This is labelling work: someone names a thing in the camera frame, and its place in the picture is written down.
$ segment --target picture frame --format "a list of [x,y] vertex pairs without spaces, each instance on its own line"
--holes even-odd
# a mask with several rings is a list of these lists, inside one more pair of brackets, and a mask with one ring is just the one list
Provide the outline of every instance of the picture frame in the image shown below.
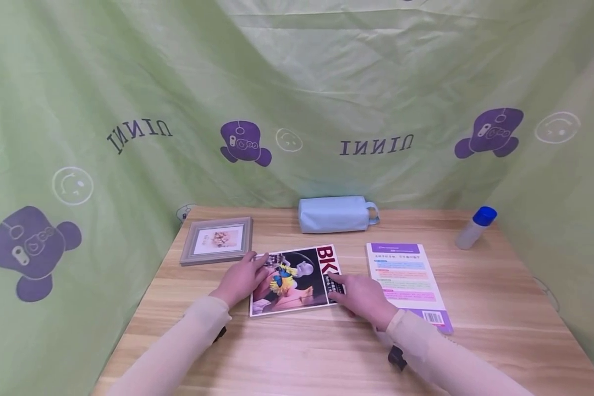
[[252,217],[192,222],[180,256],[180,265],[197,266],[241,260],[251,250]]

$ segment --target person's left hand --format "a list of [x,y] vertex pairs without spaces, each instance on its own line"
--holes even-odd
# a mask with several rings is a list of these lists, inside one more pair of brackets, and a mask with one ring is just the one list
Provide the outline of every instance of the person's left hand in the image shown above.
[[232,265],[209,295],[225,301],[229,309],[250,296],[267,276],[261,267],[268,259],[268,253],[254,260],[256,255],[254,251],[249,251],[242,260]]

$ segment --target blue bottle cap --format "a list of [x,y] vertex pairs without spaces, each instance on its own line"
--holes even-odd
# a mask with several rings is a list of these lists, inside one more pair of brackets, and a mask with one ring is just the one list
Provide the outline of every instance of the blue bottle cap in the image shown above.
[[473,215],[473,222],[478,226],[488,227],[497,217],[497,211],[491,207],[481,207]]

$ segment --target cartoon illustration on magazine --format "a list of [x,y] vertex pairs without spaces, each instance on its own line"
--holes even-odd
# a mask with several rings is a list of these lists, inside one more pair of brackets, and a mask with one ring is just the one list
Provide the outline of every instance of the cartoon illustration on magazine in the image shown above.
[[271,254],[261,270],[267,276],[252,295],[252,315],[328,304],[315,249]]

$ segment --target book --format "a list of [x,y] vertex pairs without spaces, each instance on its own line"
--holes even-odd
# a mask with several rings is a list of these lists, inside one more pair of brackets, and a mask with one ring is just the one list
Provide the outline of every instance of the book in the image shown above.
[[250,317],[335,305],[329,292],[345,293],[328,274],[341,274],[334,245],[268,254],[261,267],[267,276],[251,295]]
[[383,287],[386,299],[453,334],[451,319],[433,276],[425,249],[409,243],[368,243],[370,276]]

